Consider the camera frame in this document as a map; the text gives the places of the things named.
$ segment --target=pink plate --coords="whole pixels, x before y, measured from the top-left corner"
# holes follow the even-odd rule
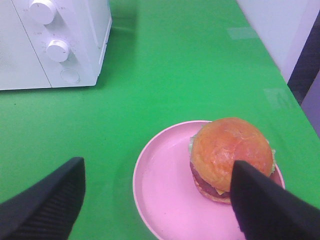
[[[178,123],[144,147],[133,174],[139,214],[160,240],[245,240],[231,205],[212,202],[195,187],[188,144],[209,121]],[[276,166],[272,178],[285,187]]]

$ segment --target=cheese slice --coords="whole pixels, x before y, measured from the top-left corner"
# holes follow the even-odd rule
[[[222,195],[222,194],[225,193],[225,191],[222,191],[222,190],[219,190],[219,189],[215,189],[215,190],[216,190],[216,192],[217,192],[219,195]]]

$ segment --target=burger patty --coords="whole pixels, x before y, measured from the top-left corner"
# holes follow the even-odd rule
[[[216,198],[220,198],[220,199],[225,199],[225,198],[230,197],[229,191],[225,191],[224,193],[222,193],[220,195],[213,186],[211,186],[209,183],[207,183],[205,180],[203,180],[200,177],[199,173],[197,172],[197,170],[195,169],[195,167],[191,161],[190,161],[190,168],[191,168],[191,172],[192,172],[195,180],[197,181],[199,186],[202,188],[202,190],[205,191],[207,194],[210,194],[211,196],[216,197]]]

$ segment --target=plate rim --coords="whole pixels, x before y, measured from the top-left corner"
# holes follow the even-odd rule
[[[185,124],[192,124],[192,123],[209,123],[209,122],[212,122],[210,120],[189,120],[189,121],[183,121],[183,122],[179,122],[179,123],[176,123],[174,125],[171,125],[169,127],[166,127],[164,128],[163,130],[161,130],[160,132],[158,132],[155,136],[153,136],[148,142],[147,144],[144,146],[144,148],[141,150],[138,158],[137,158],[137,161],[135,163],[135,166],[134,166],[134,171],[133,171],[133,176],[132,176],[132,193],[133,193],[133,198],[134,198],[134,203],[135,203],[135,206],[136,206],[136,209],[138,210],[138,213],[140,215],[140,218],[142,219],[143,223],[147,226],[147,228],[152,232],[152,234],[157,237],[159,240],[165,240],[163,239],[161,236],[159,236],[159,234],[152,228],[152,226],[146,221],[146,218],[144,217],[144,214],[142,213],[142,210],[138,204],[138,200],[137,200],[137,197],[136,197],[136,174],[137,174],[137,169],[138,169],[138,166],[139,166],[139,162],[141,160],[141,157],[142,155],[144,154],[144,152],[146,151],[146,149],[149,147],[149,145],[157,138],[159,137],[160,135],[162,135],[163,133],[169,131],[170,129],[172,128],[176,128],[178,126],[181,126],[181,125],[185,125]],[[277,172],[279,173],[279,177],[280,177],[280,182],[281,182],[281,186],[283,189],[286,189],[285,188],[285,181],[283,179],[283,175],[278,167],[278,164],[277,162],[275,163],[275,168],[277,170]]]

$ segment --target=burger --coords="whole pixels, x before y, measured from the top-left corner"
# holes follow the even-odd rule
[[[227,117],[205,124],[191,138],[190,168],[196,188],[206,198],[230,204],[235,160],[243,160],[266,176],[275,170],[274,151],[251,123]]]

